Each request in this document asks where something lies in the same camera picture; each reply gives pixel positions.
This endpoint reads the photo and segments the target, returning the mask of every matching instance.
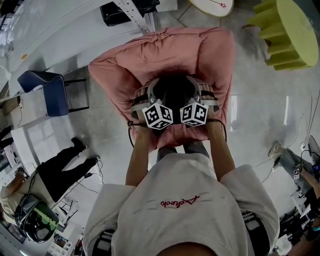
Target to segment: black shoe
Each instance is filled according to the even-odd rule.
[[[72,143],[74,144],[74,146],[80,150],[80,152],[86,150],[88,148],[88,145],[84,142],[82,142],[80,139],[78,139],[77,137],[73,137],[71,139]]]
[[[10,133],[10,132],[11,132],[11,130],[12,130],[12,129],[13,129],[13,126],[12,126],[12,125],[10,125],[10,126],[8,126],[8,127],[4,128],[2,131],[3,131],[4,133],[8,134],[8,133]]]
[[[96,165],[100,161],[100,156],[93,155],[93,156],[90,156],[90,157],[87,158],[87,160],[89,160],[89,159],[94,159],[95,160],[95,164],[94,165]]]

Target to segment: blue chair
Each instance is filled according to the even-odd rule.
[[[89,106],[86,106],[69,109],[66,93],[66,86],[72,83],[84,82],[86,79],[65,81],[61,74],[28,70],[17,80],[25,93],[31,92],[38,86],[43,86],[46,111],[49,117],[61,117],[71,112],[89,108]]]

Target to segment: concrete floor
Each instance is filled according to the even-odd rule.
[[[252,7],[258,0],[236,0],[232,13],[223,18],[208,16],[187,0],[178,1],[178,10],[155,13],[156,28],[165,27],[223,27],[234,34],[236,61],[233,86],[227,120],[228,145],[236,166],[251,164],[261,181],[265,180],[273,166],[268,161],[268,151],[275,140],[300,155],[300,145],[305,140],[311,112],[315,109],[320,89],[319,63],[313,68],[294,71],[275,71],[265,64],[268,59],[265,42],[258,35],[259,29],[246,28],[246,19],[253,16]],[[61,126],[70,126],[71,133],[56,136],[57,147],[51,153],[71,146],[73,135],[84,139],[89,150],[86,156],[98,154],[103,162],[101,169],[104,183],[125,182],[132,146],[128,138],[126,122],[106,97],[103,90],[88,74],[86,68],[70,75],[73,78],[87,77],[85,86],[67,88],[73,108],[83,107],[88,95],[90,109],[70,113],[68,119],[53,118],[42,130],[60,131]],[[320,141],[320,111],[316,111],[311,134]],[[40,139],[43,145],[45,137]],[[43,154],[43,147],[38,153]],[[156,162],[157,152],[150,154],[150,167]],[[91,190],[99,191],[100,177],[94,175],[82,182]],[[273,200],[279,215],[290,211],[295,205],[290,196],[297,189],[294,181],[280,167],[263,183]],[[79,212],[72,221],[84,226],[97,194],[77,186],[69,198],[79,202]]]

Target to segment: pink cushion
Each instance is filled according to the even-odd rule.
[[[167,73],[192,75],[213,85],[220,106],[217,118],[226,124],[234,60],[229,30],[166,28],[106,51],[90,63],[89,72],[127,121],[132,119],[135,92],[146,82]],[[135,138],[135,129],[131,131]],[[152,137],[150,151],[207,139],[203,126],[171,125]]]

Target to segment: round wooden table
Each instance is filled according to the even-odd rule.
[[[313,67],[319,48],[314,29],[300,7],[292,0],[264,0],[254,8],[249,24],[261,28],[259,36],[270,42],[266,60],[275,70]]]
[[[201,12],[215,17],[225,17],[231,13],[234,0],[189,0]]]

